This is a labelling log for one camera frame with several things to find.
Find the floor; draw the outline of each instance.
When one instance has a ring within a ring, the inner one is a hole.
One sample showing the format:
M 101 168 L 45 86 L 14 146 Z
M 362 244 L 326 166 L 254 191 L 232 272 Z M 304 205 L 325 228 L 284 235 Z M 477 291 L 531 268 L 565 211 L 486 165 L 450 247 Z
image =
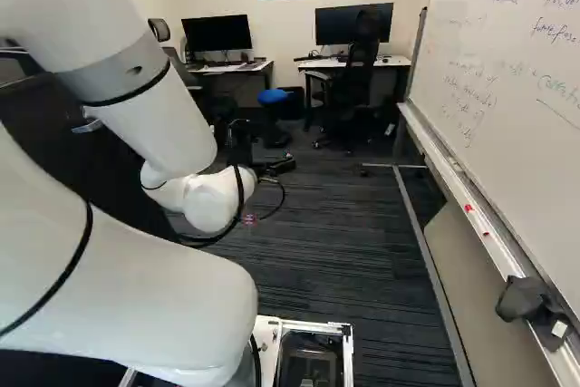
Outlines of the floor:
M 208 251 L 242 265 L 259 288 L 260 314 L 354 328 L 357 387 L 459 386 L 459 377 L 430 280 L 395 177 L 358 163 L 385 161 L 390 145 L 375 143 L 347 158 L 313 150 L 315 128 L 286 126 L 298 169 L 281 176 L 287 199 L 273 217 L 240 227 Z M 256 147 L 256 159 L 279 151 Z M 416 170 L 403 171 L 421 224 L 442 197 Z M 266 213 L 279 199 L 262 185 L 246 213 Z M 177 231 L 191 232 L 180 216 Z

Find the white desk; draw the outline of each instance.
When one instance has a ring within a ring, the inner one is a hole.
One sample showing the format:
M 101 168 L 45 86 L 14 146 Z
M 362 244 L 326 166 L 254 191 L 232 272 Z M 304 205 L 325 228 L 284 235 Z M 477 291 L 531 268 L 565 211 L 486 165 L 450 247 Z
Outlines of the white desk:
M 392 67 L 410 67 L 411 61 L 404 56 L 398 54 L 386 58 L 389 61 L 384 63 L 382 59 L 374 63 L 376 68 L 392 68 Z M 298 70 L 318 70 L 324 68 L 344 68 L 346 63 L 339 63 L 336 58 L 329 59 L 313 59 L 311 61 L 301 61 L 298 63 Z
M 394 69 L 397 73 L 394 96 L 397 102 L 402 102 L 405 90 L 407 89 L 407 80 L 409 78 L 409 69 L 411 68 L 411 61 L 404 56 L 398 54 L 392 56 L 378 56 L 378 60 L 374 63 L 374 68 L 377 69 Z M 383 58 L 388 59 L 387 63 L 382 61 Z M 309 61 L 300 61 L 297 63 L 298 71 L 328 71 L 340 70 L 346 67 L 346 63 L 339 63 L 336 58 L 328 59 L 313 59 Z M 313 119 L 312 111 L 312 81 L 310 76 L 306 76 L 306 93 L 305 93 L 305 116 L 304 116 L 304 131 L 310 129 Z
M 204 76 L 217 76 L 221 74 L 248 74 L 262 76 L 264 78 L 264 87 L 269 90 L 272 87 L 272 70 L 274 69 L 274 61 L 258 61 L 254 68 L 243 68 L 247 64 L 240 65 L 222 65 L 218 67 L 205 66 L 200 69 L 188 68 L 191 74 L 199 74 Z

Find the blue stool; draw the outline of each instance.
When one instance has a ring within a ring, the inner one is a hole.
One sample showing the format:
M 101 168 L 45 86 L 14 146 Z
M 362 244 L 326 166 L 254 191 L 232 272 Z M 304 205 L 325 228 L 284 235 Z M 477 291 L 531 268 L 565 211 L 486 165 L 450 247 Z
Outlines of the blue stool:
M 266 128 L 262 135 L 264 147 L 277 149 L 285 147 L 292 140 L 289 133 L 282 131 L 277 125 L 280 112 L 284 110 L 284 103 L 290 94 L 284 90 L 265 90 L 257 95 L 258 102 L 266 110 Z

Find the red marker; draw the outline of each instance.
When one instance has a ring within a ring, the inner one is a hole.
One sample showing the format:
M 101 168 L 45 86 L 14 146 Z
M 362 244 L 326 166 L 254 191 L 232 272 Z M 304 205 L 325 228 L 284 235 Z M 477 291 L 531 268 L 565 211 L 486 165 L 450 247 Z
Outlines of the red marker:
M 489 231 L 487 230 L 487 226 L 484 224 L 483 220 L 479 217 L 476 210 L 470 204 L 466 204 L 463 209 L 465 213 L 468 215 L 468 219 L 473 225 L 473 227 L 483 236 L 489 236 Z

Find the computer monitor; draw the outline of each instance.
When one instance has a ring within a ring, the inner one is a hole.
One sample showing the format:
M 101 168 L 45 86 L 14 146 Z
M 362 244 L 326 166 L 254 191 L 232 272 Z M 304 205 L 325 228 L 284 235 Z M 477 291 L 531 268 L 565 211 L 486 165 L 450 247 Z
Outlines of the computer monitor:
M 349 44 L 353 41 L 356 16 L 364 8 L 378 10 L 381 16 L 381 42 L 391 36 L 393 4 L 370 4 L 316 8 L 316 44 Z
M 191 52 L 252 48 L 247 15 L 184 18 L 181 23 Z

